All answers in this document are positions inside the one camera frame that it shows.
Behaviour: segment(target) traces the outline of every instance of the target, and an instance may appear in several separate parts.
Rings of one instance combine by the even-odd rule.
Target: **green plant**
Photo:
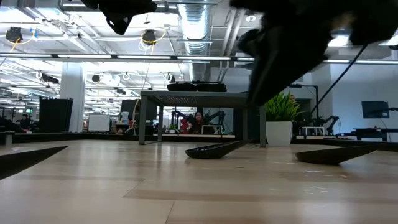
[[[290,99],[290,93],[280,93],[272,97],[267,103],[267,121],[293,121],[299,112],[300,105]]]

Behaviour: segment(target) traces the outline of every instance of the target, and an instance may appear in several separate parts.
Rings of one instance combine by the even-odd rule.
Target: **whiteboard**
[[[88,117],[88,131],[110,131],[110,115],[91,114]]]

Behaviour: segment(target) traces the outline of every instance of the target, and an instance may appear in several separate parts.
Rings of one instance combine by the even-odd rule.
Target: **potted plant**
[[[174,124],[170,124],[170,126],[169,126],[169,133],[170,133],[170,134],[174,134],[176,128],[177,128],[177,127],[176,127]]]
[[[292,121],[300,114],[300,105],[281,93],[267,102],[267,142],[269,146],[289,147],[292,140]]]

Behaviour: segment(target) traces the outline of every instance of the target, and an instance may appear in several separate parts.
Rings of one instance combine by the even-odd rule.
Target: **silver ventilation duct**
[[[208,37],[210,7],[202,4],[179,4],[181,28],[184,39],[203,40]],[[208,43],[186,42],[185,49],[188,55],[208,55]],[[189,64],[190,79],[204,80],[207,67],[205,63]]]

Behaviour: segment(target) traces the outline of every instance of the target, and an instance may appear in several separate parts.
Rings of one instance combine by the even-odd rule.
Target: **wooden floor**
[[[206,144],[65,141],[51,158],[0,180],[1,224],[398,223],[398,153],[341,166],[300,163],[292,151],[246,146],[189,159]]]

